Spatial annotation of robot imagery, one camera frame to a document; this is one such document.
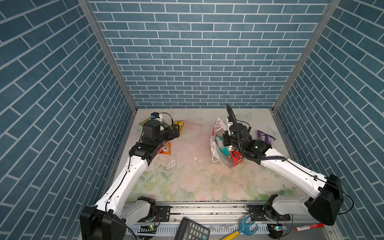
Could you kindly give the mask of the yellow snack packet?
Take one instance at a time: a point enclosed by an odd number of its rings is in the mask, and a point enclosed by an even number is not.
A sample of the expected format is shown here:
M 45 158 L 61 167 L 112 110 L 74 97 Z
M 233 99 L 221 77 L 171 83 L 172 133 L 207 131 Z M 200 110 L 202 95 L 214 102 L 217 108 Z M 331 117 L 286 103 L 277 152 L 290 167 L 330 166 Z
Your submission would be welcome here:
M 182 132 L 182 129 L 185 125 L 185 121 L 176 121 L 174 123 L 179 126 L 179 130 L 180 130 L 180 132 Z

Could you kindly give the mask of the teal pink snack packet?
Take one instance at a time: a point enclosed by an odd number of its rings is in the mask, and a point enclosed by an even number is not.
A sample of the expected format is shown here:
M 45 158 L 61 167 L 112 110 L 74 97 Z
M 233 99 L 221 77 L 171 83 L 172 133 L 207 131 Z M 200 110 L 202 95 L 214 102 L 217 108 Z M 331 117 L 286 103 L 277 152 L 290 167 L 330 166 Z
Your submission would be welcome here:
M 221 151 L 222 154 L 224 154 L 225 156 L 230 156 L 230 149 L 228 146 L 224 146 L 223 144 L 223 139 L 219 136 L 216 136 L 216 143 L 219 147 L 219 150 Z

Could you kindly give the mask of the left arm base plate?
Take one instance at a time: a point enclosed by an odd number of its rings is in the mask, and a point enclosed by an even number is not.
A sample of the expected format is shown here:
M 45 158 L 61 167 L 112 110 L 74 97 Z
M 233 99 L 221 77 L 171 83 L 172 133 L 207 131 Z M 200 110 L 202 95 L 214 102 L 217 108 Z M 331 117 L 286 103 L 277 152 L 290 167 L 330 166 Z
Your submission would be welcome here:
M 156 206 L 154 213 L 149 213 L 145 218 L 139 220 L 139 223 L 169 222 L 171 214 L 171 206 Z

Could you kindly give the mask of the green snack packet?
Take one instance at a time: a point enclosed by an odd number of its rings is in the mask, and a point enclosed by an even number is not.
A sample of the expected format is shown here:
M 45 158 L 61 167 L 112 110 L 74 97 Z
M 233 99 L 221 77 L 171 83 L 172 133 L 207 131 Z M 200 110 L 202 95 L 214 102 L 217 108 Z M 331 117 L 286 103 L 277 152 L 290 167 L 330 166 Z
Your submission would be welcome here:
M 141 123 L 139 123 L 140 126 L 143 126 L 146 122 L 148 122 L 150 119 L 146 119 L 144 121 L 142 121 Z

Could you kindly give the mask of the purple snack packet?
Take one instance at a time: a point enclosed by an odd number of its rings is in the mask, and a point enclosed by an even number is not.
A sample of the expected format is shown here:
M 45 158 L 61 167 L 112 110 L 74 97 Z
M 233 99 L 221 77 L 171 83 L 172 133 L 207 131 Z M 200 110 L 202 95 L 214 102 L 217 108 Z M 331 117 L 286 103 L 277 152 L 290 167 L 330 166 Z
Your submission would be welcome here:
M 257 133 L 258 133 L 258 139 L 269 144 L 269 145 L 272 145 L 276 141 L 275 137 L 273 137 L 269 134 L 266 134 L 260 130 L 258 130 Z

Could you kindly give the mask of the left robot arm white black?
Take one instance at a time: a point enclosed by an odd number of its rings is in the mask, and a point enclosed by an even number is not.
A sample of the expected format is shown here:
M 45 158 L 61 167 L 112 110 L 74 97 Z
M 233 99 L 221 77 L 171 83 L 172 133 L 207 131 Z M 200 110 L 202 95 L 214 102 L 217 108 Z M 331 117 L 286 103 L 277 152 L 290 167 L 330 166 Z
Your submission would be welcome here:
M 84 240 L 122 240 L 132 225 L 142 219 L 153 219 L 156 201 L 140 197 L 129 208 L 125 202 L 141 175 L 164 143 L 180 136 L 180 126 L 165 124 L 160 119 L 144 123 L 141 138 L 129 151 L 129 158 L 111 187 L 94 206 L 80 213 Z

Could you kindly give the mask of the orange colourful snack packet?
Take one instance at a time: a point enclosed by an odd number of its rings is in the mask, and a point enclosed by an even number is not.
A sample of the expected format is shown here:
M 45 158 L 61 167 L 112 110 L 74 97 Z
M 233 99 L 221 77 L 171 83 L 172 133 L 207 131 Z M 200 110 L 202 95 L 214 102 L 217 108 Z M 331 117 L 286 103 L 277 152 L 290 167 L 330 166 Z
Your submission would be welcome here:
M 171 142 L 165 142 L 158 150 L 158 154 L 170 155 L 171 154 Z

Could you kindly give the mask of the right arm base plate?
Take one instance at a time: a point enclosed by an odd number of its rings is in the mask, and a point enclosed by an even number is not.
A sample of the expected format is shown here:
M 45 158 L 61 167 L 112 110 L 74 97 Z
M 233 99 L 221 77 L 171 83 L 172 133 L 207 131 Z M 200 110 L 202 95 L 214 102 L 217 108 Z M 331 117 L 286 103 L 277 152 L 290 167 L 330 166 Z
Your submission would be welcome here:
M 246 210 L 251 215 L 252 221 L 283 221 L 288 222 L 291 220 L 289 214 L 280 215 L 270 207 L 264 205 L 247 205 Z

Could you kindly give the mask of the red white paper gift bag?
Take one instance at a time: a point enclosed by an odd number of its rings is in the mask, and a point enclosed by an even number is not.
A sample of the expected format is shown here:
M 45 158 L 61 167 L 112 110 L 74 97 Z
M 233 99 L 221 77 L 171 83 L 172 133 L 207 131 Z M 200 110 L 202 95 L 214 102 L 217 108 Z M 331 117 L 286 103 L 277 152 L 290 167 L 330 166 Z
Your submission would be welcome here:
M 245 158 L 232 145 L 225 147 L 223 134 L 229 128 L 220 118 L 217 118 L 211 136 L 212 161 L 220 162 L 229 169 L 241 164 Z

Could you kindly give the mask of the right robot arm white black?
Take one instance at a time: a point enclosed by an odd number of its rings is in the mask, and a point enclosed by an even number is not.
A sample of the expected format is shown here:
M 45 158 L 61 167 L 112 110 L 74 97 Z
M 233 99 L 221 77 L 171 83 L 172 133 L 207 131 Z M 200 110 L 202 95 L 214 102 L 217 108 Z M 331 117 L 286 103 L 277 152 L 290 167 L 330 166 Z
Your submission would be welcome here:
M 316 221 L 332 226 L 344 203 L 341 180 L 313 172 L 280 154 L 262 140 L 244 139 L 225 131 L 223 145 L 233 146 L 241 156 L 271 169 L 304 191 L 298 197 L 274 194 L 266 201 L 263 210 L 267 219 L 283 215 L 309 215 Z

